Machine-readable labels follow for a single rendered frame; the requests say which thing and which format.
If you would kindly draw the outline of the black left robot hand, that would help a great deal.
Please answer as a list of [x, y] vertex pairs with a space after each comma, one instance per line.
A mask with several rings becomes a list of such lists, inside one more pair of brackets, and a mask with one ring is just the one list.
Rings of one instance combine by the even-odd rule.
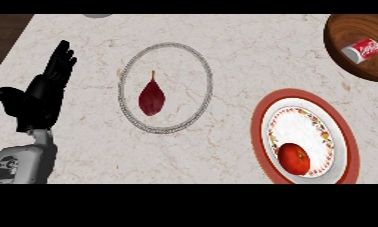
[[34, 77], [27, 90], [0, 87], [0, 103], [6, 114], [17, 118], [18, 132], [27, 133], [30, 130], [53, 127], [76, 63], [70, 42], [62, 40], [45, 72]]

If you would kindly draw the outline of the clear glass plate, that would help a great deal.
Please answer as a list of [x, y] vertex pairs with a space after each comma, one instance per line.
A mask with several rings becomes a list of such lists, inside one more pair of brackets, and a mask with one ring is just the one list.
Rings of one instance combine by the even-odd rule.
[[[198, 61], [201, 62], [201, 65], [204, 67], [204, 71], [207, 74], [207, 93], [206, 93], [206, 97], [201, 103], [201, 106], [197, 110], [197, 112], [194, 113], [194, 115], [191, 116], [191, 118], [188, 120], [185, 120], [182, 123], [179, 123], [177, 125], [169, 126], [169, 127], [157, 127], [157, 126], [151, 126], [148, 124], [145, 124], [133, 115], [130, 109], [129, 109], [129, 105], [126, 102], [126, 90], [124, 90], [124, 85], [126, 85], [126, 79], [129, 76], [129, 72], [133, 68], [135, 63], [138, 62], [138, 60], [154, 50], [158, 50], [160, 48], [179, 48], [182, 50], [185, 50], [186, 52], [189, 52], [198, 59]], [[180, 130], [183, 130], [185, 128], [188, 128], [200, 119], [201, 115], [204, 114], [207, 107], [210, 105], [211, 102], [211, 97], [213, 97], [213, 88], [214, 88], [214, 84], [213, 84], [213, 72], [211, 72], [211, 68], [209, 65], [209, 62], [204, 58], [204, 56], [201, 55], [201, 53], [188, 45], [182, 44], [182, 43], [176, 43], [176, 42], [164, 42], [164, 43], [158, 43], [152, 46], [149, 46], [148, 48], [145, 48], [132, 58], [132, 60], [129, 61], [123, 72], [121, 72], [121, 77], [120, 77], [120, 81], [118, 81], [118, 103], [120, 103], [120, 109], [123, 111], [123, 114], [126, 116], [126, 118], [129, 119], [130, 123], [145, 132], [152, 133], [152, 134], [170, 134], [175, 132], [179, 132]]]

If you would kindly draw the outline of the red rimmed white plate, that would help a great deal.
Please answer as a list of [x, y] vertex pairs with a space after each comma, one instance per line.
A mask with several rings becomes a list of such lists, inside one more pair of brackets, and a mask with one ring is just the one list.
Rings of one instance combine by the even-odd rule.
[[[310, 163], [294, 175], [279, 162], [279, 149], [294, 144]], [[300, 89], [271, 92], [251, 118], [251, 145], [262, 169], [273, 183], [356, 183], [361, 170], [358, 142], [349, 124], [331, 104]]]

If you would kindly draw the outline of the brown wooden bowl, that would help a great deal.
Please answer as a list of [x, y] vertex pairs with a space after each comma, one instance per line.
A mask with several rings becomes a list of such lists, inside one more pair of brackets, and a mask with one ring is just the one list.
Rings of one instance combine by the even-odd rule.
[[378, 82], [378, 55], [356, 64], [341, 49], [362, 39], [378, 42], [378, 14], [331, 14], [324, 28], [324, 44], [335, 64], [356, 77]]

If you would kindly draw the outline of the red and white can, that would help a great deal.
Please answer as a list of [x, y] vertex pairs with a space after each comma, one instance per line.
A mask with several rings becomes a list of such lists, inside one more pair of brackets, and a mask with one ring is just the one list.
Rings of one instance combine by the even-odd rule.
[[378, 54], [378, 42], [374, 39], [362, 39], [341, 50], [349, 59], [361, 64]]

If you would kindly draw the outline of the red tomato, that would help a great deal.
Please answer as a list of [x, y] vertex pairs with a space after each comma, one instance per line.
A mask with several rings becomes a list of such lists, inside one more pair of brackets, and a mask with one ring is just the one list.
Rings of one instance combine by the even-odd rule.
[[285, 171], [304, 175], [310, 170], [310, 158], [304, 149], [294, 143], [285, 143], [278, 151], [278, 160]]

